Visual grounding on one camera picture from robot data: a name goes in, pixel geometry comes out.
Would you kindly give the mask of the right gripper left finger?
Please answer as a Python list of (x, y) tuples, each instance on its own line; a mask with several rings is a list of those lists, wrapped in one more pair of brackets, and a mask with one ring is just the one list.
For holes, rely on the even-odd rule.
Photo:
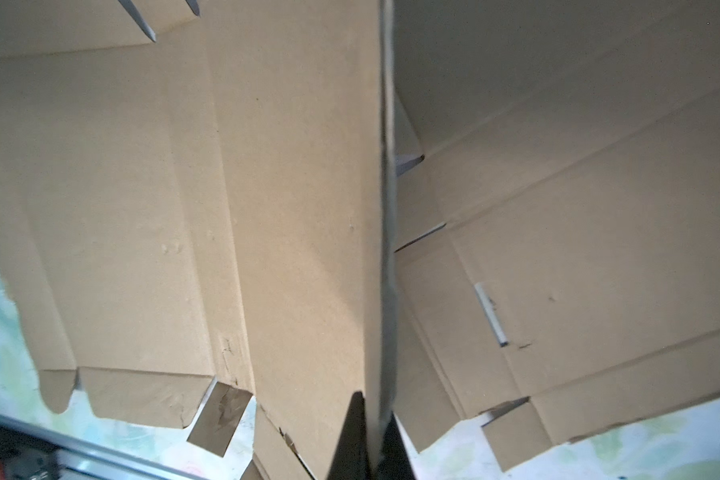
[(361, 391), (352, 394), (334, 451), (328, 480), (369, 478), (365, 400)]

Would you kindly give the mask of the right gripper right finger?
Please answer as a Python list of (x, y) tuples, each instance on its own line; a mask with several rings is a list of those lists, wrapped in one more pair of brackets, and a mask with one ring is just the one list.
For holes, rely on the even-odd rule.
[(379, 480), (416, 479), (395, 417), (392, 417), (385, 430), (376, 478)]

